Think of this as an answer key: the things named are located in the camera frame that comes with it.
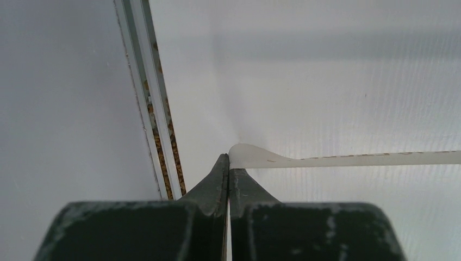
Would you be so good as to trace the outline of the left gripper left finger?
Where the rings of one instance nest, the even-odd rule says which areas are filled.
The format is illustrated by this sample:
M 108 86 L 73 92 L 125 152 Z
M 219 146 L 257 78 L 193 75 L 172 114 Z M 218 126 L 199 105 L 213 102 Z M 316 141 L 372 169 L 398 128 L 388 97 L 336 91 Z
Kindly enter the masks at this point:
M 222 154 L 178 200 L 71 202 L 35 260 L 225 260 L 228 175 Z

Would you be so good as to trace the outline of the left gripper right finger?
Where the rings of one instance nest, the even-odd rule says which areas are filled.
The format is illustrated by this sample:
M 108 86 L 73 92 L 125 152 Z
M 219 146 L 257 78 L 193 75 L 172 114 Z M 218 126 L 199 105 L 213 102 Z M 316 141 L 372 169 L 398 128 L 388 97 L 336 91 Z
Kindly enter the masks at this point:
M 234 260 L 405 260 L 384 212 L 363 202 L 283 203 L 229 172 Z

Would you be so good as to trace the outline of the cream ribbon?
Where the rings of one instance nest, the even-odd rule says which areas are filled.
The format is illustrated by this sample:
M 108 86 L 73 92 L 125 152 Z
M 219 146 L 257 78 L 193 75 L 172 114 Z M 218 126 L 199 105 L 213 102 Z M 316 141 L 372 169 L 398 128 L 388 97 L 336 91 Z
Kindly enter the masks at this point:
M 236 144 L 229 150 L 230 169 L 280 169 L 301 167 L 359 167 L 409 165 L 459 165 L 460 150 L 399 152 L 377 154 L 349 154 L 345 156 L 310 157 L 294 159 L 266 149 Z

